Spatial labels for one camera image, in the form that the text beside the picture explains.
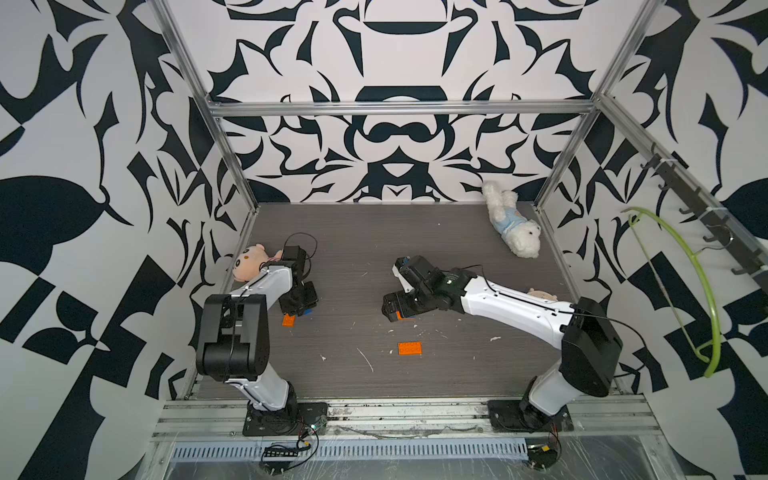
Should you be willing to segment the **orange 2x4 lego plate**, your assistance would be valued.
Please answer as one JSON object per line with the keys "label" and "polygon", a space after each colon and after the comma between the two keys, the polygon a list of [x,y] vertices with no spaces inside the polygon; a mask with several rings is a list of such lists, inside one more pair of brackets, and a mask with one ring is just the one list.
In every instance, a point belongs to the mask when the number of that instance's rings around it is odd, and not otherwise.
{"label": "orange 2x4 lego plate", "polygon": [[420,342],[403,342],[398,344],[398,354],[400,356],[421,355],[423,347]]}

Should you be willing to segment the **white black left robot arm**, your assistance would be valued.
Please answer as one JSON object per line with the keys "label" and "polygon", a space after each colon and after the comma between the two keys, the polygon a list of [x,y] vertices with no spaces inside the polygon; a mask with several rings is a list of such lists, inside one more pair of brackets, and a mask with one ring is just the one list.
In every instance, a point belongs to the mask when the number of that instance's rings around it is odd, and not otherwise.
{"label": "white black left robot arm", "polygon": [[278,305],[286,318],[297,318],[317,305],[315,287],[306,279],[309,259],[297,245],[274,255],[260,244],[250,246],[234,264],[233,277],[241,287],[205,301],[197,371],[236,388],[253,412],[297,415],[295,390],[270,364],[268,310]]}

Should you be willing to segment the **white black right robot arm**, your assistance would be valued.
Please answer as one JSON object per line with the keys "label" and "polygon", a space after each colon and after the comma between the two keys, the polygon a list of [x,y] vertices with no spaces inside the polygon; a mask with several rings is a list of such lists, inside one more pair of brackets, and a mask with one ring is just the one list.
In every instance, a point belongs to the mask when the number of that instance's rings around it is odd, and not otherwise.
{"label": "white black right robot arm", "polygon": [[401,257],[392,267],[399,291],[383,297],[391,322],[435,310],[498,321],[530,334],[561,353],[527,388],[517,410],[528,425],[559,414],[580,396],[608,396],[623,342],[600,305],[568,303],[494,284],[471,268],[442,270],[422,256]]}

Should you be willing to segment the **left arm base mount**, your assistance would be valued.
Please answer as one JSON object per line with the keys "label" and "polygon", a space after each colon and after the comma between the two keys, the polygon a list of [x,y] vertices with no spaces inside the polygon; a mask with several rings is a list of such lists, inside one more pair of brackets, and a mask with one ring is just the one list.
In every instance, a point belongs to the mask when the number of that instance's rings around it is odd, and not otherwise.
{"label": "left arm base mount", "polygon": [[305,432],[321,433],[327,422],[326,402],[298,402],[291,393],[286,406],[280,410],[259,410],[247,405],[242,429],[244,437],[300,436]]}

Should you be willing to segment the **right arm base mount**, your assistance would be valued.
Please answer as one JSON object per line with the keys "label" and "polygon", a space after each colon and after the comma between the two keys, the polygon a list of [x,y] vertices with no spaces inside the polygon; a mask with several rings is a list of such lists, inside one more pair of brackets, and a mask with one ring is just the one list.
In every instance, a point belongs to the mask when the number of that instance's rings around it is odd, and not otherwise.
{"label": "right arm base mount", "polygon": [[574,430],[566,406],[554,416],[548,416],[532,406],[529,396],[535,380],[536,377],[529,382],[521,399],[492,399],[486,402],[488,418],[494,432],[536,433],[550,431],[552,428],[558,432]]}

